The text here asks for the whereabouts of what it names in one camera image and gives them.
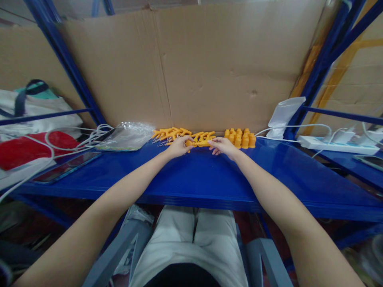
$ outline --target wire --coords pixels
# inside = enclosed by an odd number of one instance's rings
[[[6,198],[8,196],[8,194],[10,194],[12,191],[14,191],[16,188],[18,188],[20,185],[24,184],[25,182],[27,182],[28,180],[30,180],[31,178],[33,178],[36,174],[38,174],[39,172],[41,172],[42,170],[44,170],[45,168],[47,168],[47,166],[53,161],[54,159],[54,156],[55,156],[55,151],[53,150],[53,148],[51,148],[49,145],[47,145],[46,143],[43,143],[37,139],[34,139],[34,138],[31,138],[29,136],[23,136],[25,138],[29,138],[30,140],[33,140],[39,144],[42,144],[42,145],[45,145],[47,148],[50,149],[51,151],[51,159],[49,160],[49,162],[47,164],[45,164],[43,167],[39,168],[38,170],[36,170],[34,173],[32,173],[30,176],[24,178],[21,182],[17,183],[15,186],[11,187],[10,189],[8,189],[2,196],[0,196],[0,203],[4,200],[4,198]]]
[[[367,115],[368,116],[371,116],[371,115],[374,115],[378,110],[380,110],[381,108],[383,108],[383,104],[381,104],[379,107],[377,107],[376,109],[374,109],[374,110],[372,110],[372,111],[370,111]],[[358,125],[358,123],[360,123],[360,122],[358,122],[357,120],[352,120],[349,124],[347,124],[346,126],[345,126],[345,128],[352,128],[352,130]]]
[[[56,130],[59,130],[59,129],[66,129],[66,128],[70,128],[70,129],[73,129],[73,128],[76,128],[76,129],[79,129],[79,130],[91,130],[93,131],[89,138],[85,141],[83,141],[82,143],[80,143],[79,145],[77,145],[77,147],[73,148],[73,149],[64,149],[64,148],[60,148],[60,147],[57,147],[55,145],[53,145],[48,137],[49,137],[49,134],[53,131],[56,131]],[[20,185],[24,184],[25,182],[27,182],[28,180],[30,180],[31,178],[33,178],[36,174],[38,174],[39,172],[45,170],[47,168],[47,166],[49,164],[51,164],[51,162],[59,157],[64,157],[64,156],[67,156],[67,155],[73,155],[73,154],[76,154],[76,153],[80,153],[80,152],[84,152],[84,151],[87,151],[89,149],[93,149],[94,147],[96,146],[99,146],[99,145],[102,145],[103,143],[99,143],[97,145],[85,145],[85,144],[92,144],[92,140],[94,140],[95,138],[98,138],[100,136],[102,136],[103,134],[107,133],[108,131],[102,131],[101,129],[102,128],[109,128],[109,129],[113,129],[110,125],[107,125],[107,124],[101,124],[97,127],[97,129],[87,129],[87,128],[78,128],[78,127],[64,127],[64,128],[57,128],[57,129],[54,129],[52,131],[49,131],[45,134],[45,141],[46,143],[43,143],[35,138],[32,138],[30,136],[23,136],[25,138],[28,138],[30,140],[33,140],[34,142],[37,142],[39,144],[42,144],[44,146],[46,146],[47,148],[49,148],[49,150],[51,151],[51,158],[50,160],[44,165],[42,166],[41,168],[39,168],[38,170],[36,170],[35,172],[33,172],[30,176],[26,177],[25,179],[23,179],[22,181],[20,181],[19,183],[17,183],[16,185],[14,185],[13,187],[11,187],[10,189],[8,189],[2,196],[0,196],[0,203],[4,200],[4,198],[6,198],[12,191],[14,191],[16,188],[18,188]],[[58,155],[58,156],[55,156],[55,151],[54,149],[59,149],[59,150],[66,150],[66,151],[73,151],[72,153],[67,153],[67,154],[63,154],[63,155]]]
[[[329,140],[328,143],[326,144],[326,147],[328,147],[328,145],[331,143],[331,141],[332,141],[332,139],[334,138],[334,136],[336,135],[336,133],[337,133],[338,131],[340,131],[340,130],[346,130],[346,128],[340,128],[340,129],[337,129],[337,130],[332,134],[332,136],[330,137],[330,140]],[[320,151],[318,151],[318,152],[317,152],[316,154],[314,154],[311,158],[316,157],[318,154],[320,154],[322,151],[324,151],[325,148],[324,148],[324,149],[321,149]]]
[[[274,138],[268,138],[268,137],[262,137],[262,136],[257,136],[257,138],[266,138],[268,140],[279,140],[279,141],[285,141],[285,142],[299,142],[299,141],[285,140],[285,139],[274,139]]]
[[[383,143],[374,140],[373,138],[371,138],[371,137],[368,135],[367,130],[366,130],[366,123],[365,123],[365,122],[362,122],[362,127],[363,127],[363,132],[364,132],[364,134],[366,135],[366,137],[367,137],[369,140],[371,140],[371,141],[373,141],[373,142],[375,142],[375,143],[377,143],[377,144],[381,144],[381,145],[383,145]]]
[[[275,128],[298,128],[298,127],[303,127],[303,126],[323,126],[323,127],[328,129],[328,135],[332,134],[332,129],[328,125],[325,125],[325,124],[307,124],[307,125],[298,125],[298,126],[278,126],[278,127],[267,128],[267,129],[262,130],[259,133],[255,134],[255,137],[257,137],[259,134],[261,134],[261,133],[263,133],[265,131],[272,130],[272,129],[275,129]]]

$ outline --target clear plastic bag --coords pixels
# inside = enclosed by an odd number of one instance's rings
[[[122,122],[112,134],[97,146],[107,151],[135,151],[143,147],[153,135],[154,126],[141,122]]]

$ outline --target phone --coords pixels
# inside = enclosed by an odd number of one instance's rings
[[[101,153],[87,152],[51,169],[50,171],[47,171],[42,175],[39,175],[38,177],[35,177],[32,181],[40,184],[54,183],[55,181],[58,181],[59,179],[66,177],[68,174],[78,170],[80,167],[86,165],[92,160],[95,160],[100,155]]]
[[[383,159],[373,155],[354,155],[354,158],[362,163],[383,171]]]
[[[109,132],[107,132],[107,133],[99,136],[98,138],[94,139],[93,142],[102,143],[104,140],[108,139],[110,136],[113,135],[113,137],[115,137],[116,135],[118,135],[122,131],[125,131],[125,129],[124,128],[114,128],[114,129],[110,130]]]

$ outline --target blue shelf surface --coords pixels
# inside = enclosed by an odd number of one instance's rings
[[[138,151],[104,152],[52,185],[29,182],[15,192],[97,199],[119,179],[165,149],[149,142]],[[315,217],[383,220],[383,202],[293,146],[258,139],[255,149],[244,151],[284,183]],[[195,148],[190,154],[171,160],[138,203],[263,211],[237,165],[225,155],[211,155],[208,148]]]
[[[322,151],[320,157],[340,167],[361,181],[369,184],[378,191],[383,192],[383,172],[353,158],[358,153],[344,153],[340,151]],[[383,159],[383,152],[375,156]]]

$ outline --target bag strap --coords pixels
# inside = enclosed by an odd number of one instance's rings
[[[29,89],[31,85],[35,85],[37,83],[43,83],[43,84],[39,85],[38,87]],[[27,99],[27,95],[39,94],[41,92],[46,91],[47,89],[49,89],[49,86],[43,80],[33,79],[29,81],[25,89],[23,89],[16,97],[14,114],[12,115],[0,108],[0,115],[5,116],[6,118],[22,117],[25,113],[25,100]]]

